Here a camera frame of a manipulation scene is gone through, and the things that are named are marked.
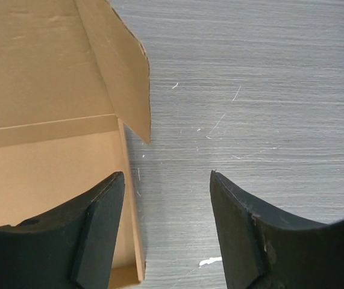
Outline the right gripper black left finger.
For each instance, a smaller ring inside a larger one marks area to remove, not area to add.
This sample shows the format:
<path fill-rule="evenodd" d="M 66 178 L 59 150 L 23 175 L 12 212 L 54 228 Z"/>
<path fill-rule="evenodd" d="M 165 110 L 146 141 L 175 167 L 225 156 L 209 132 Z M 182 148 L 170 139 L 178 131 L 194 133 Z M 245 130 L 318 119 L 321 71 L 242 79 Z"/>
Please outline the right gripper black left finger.
<path fill-rule="evenodd" d="M 16 226 L 0 226 L 0 288 L 107 288 L 125 193 L 114 172 Z"/>

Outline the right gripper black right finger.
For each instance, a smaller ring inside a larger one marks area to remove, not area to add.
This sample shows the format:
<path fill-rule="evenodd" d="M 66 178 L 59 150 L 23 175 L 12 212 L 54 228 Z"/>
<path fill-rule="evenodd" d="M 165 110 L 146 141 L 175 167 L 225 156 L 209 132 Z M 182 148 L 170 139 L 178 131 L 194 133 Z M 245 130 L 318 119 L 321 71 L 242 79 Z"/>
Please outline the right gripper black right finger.
<path fill-rule="evenodd" d="M 215 171 L 210 197 L 228 288 L 344 288 L 344 219 L 288 213 Z"/>

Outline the brown cardboard box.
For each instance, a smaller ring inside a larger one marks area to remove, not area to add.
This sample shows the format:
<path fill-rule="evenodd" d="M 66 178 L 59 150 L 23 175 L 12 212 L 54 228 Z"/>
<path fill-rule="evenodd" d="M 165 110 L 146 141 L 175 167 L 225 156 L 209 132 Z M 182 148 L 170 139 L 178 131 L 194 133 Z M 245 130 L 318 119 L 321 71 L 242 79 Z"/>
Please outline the brown cardboard box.
<path fill-rule="evenodd" d="M 107 288 L 145 277 L 125 128 L 150 141 L 149 61 L 108 1 L 0 1 L 0 226 L 122 172 Z"/>

